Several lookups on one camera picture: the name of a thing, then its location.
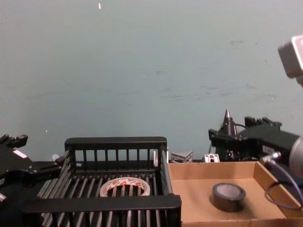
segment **roll of tape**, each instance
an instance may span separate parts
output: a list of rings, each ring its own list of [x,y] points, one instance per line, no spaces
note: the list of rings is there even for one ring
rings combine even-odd
[[[141,196],[150,195],[151,193],[150,186],[146,181],[135,177],[120,177],[108,181],[104,185],[102,185],[102,187],[100,188],[100,197],[107,197],[107,193],[109,190],[122,185],[132,185],[141,188],[144,191]]]
[[[243,209],[246,192],[232,183],[218,183],[213,186],[211,203],[219,210],[237,212]]]

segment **cardboard box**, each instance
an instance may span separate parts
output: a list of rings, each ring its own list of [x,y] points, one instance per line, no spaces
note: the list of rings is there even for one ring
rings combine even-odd
[[[182,199],[183,227],[303,227],[303,210],[279,208],[269,202],[265,190],[276,178],[259,162],[169,164],[173,193]],[[209,201],[217,183],[234,183],[246,192],[244,209],[227,213]],[[298,206],[283,187],[277,186],[273,200]]]

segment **black plastic crate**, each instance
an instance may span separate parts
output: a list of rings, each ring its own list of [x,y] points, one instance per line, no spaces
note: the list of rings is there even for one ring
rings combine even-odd
[[[166,149],[164,137],[66,140],[61,176],[24,204],[24,226],[180,227],[181,199],[172,193]],[[154,150],[158,166],[151,158]],[[151,195],[138,196],[140,189],[125,186],[100,198],[101,185],[121,176],[145,180]]]

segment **red and white tape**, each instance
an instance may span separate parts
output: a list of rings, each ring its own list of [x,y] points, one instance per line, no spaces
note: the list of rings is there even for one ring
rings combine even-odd
[[[107,197],[109,190],[122,185],[132,185],[141,188],[144,192],[141,196],[150,195],[151,189],[146,181],[135,177],[121,177],[106,182],[100,189],[100,197]]]

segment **painted wall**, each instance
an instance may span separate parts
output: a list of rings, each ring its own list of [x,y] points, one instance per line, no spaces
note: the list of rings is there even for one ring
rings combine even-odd
[[[33,160],[85,136],[165,136],[208,150],[225,109],[303,134],[302,88],[277,47],[300,0],[1,0],[0,131]]]

